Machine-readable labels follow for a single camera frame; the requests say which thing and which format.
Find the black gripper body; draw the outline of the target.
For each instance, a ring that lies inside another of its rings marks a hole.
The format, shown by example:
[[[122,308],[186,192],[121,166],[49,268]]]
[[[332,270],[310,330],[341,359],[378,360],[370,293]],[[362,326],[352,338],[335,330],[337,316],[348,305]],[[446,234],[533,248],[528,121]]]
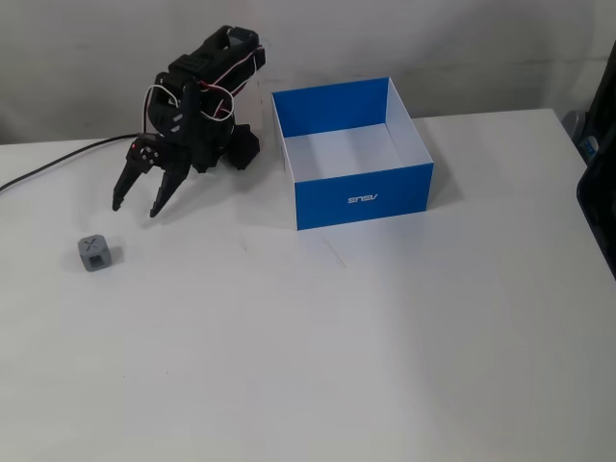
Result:
[[[168,150],[167,167],[192,166],[194,125],[197,121],[197,82],[187,81],[180,96],[163,84],[150,85],[143,101],[143,132],[152,126],[155,141]]]

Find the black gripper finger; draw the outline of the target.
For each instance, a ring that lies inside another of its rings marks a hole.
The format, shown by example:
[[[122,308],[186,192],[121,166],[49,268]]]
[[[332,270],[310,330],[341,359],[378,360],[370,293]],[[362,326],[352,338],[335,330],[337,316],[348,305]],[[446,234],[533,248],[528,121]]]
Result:
[[[112,209],[121,207],[126,194],[142,174],[159,163],[160,145],[157,142],[133,142],[126,155],[125,166],[113,190]]]
[[[178,164],[164,169],[162,183],[158,189],[149,216],[155,218],[165,207],[180,185],[186,180],[191,165]]]

